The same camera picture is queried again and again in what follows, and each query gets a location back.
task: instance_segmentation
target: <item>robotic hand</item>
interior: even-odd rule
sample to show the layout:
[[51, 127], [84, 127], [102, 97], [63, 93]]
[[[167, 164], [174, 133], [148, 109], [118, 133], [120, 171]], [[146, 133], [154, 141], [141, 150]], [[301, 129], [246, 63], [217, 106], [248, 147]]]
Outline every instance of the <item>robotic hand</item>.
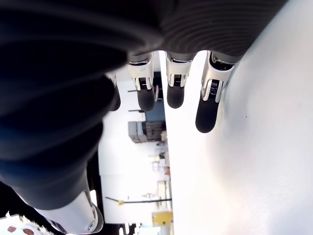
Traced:
[[168, 103], [179, 108], [193, 58], [207, 50], [196, 127], [209, 132], [234, 66], [285, 2], [1, 1], [0, 181], [57, 230], [100, 231], [86, 166], [102, 117], [120, 105], [112, 71], [128, 64], [151, 110], [153, 51], [166, 51]]

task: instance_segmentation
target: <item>white table surface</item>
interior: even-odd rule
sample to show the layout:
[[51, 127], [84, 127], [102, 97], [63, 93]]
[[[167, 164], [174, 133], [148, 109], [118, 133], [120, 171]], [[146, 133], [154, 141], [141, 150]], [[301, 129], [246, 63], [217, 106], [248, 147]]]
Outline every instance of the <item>white table surface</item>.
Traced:
[[165, 104], [175, 233], [313, 234], [313, 1], [290, 1], [265, 29], [209, 134], [195, 127], [204, 60], [198, 53], [182, 107]]

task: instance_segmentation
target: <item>silver mechanical part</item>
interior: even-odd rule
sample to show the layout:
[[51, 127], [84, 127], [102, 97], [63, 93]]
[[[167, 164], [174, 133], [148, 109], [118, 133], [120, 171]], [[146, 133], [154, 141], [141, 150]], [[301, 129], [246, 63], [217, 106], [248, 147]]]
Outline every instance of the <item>silver mechanical part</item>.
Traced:
[[68, 234], [90, 234], [98, 224], [98, 214], [94, 205], [90, 205], [86, 193], [81, 192], [68, 205], [54, 210], [35, 210], [52, 221], [51, 225], [57, 230], [58, 223]]
[[170, 57], [166, 53], [166, 73], [167, 82], [173, 87], [174, 81], [180, 78], [180, 87], [184, 87], [186, 84], [186, 79], [189, 76], [189, 71], [191, 67], [192, 60], [178, 60]]
[[114, 87], [116, 87], [116, 72], [106, 72], [105, 75], [112, 81]]
[[209, 99], [210, 91], [212, 88], [212, 80], [218, 80], [219, 84], [216, 91], [215, 102], [218, 103], [221, 100], [222, 90], [225, 88], [228, 79], [231, 75], [231, 72], [234, 69], [234, 66], [228, 70], [218, 70], [212, 66], [210, 63], [210, 56], [212, 56], [213, 63], [220, 62], [227, 65], [234, 65], [230, 63], [225, 63], [223, 61], [217, 60], [216, 57], [211, 55], [212, 53], [208, 51], [207, 57], [204, 64], [202, 80], [201, 80], [201, 97], [204, 101]]
[[148, 55], [149, 57], [145, 60], [128, 62], [128, 69], [137, 91], [141, 90], [140, 82], [145, 83], [147, 90], [153, 87], [153, 52]]

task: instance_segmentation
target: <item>black cable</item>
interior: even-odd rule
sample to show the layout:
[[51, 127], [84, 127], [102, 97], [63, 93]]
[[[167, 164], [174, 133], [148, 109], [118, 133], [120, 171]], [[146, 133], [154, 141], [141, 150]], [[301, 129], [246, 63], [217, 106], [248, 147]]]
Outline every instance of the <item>black cable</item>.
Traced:
[[106, 197], [107, 199], [109, 200], [112, 200], [112, 201], [115, 201], [115, 202], [118, 202], [120, 204], [125, 204], [125, 203], [151, 203], [151, 202], [166, 202], [166, 201], [171, 201], [172, 199], [171, 198], [167, 198], [167, 199], [158, 199], [158, 200], [151, 200], [151, 201], [127, 201], [127, 202], [124, 202], [123, 200], [116, 200], [114, 198], [110, 198], [110, 197]]

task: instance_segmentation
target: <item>black fingertip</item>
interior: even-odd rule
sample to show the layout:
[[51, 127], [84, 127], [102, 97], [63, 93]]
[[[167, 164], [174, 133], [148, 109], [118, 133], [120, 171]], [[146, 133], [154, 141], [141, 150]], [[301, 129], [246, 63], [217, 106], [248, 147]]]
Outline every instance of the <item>black fingertip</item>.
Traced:
[[167, 103], [173, 108], [179, 108], [184, 102], [185, 87], [171, 87], [167, 85]]
[[200, 101], [196, 116], [196, 127], [202, 133], [213, 130], [217, 117], [219, 104], [214, 99], [204, 101], [200, 96]]
[[138, 103], [140, 108], [147, 112], [154, 108], [155, 106], [155, 92], [150, 90], [140, 90], [137, 91]]
[[119, 109], [120, 106], [121, 106], [121, 97], [119, 95], [118, 86], [116, 86], [114, 89], [114, 98], [112, 101], [110, 111], [116, 111]]

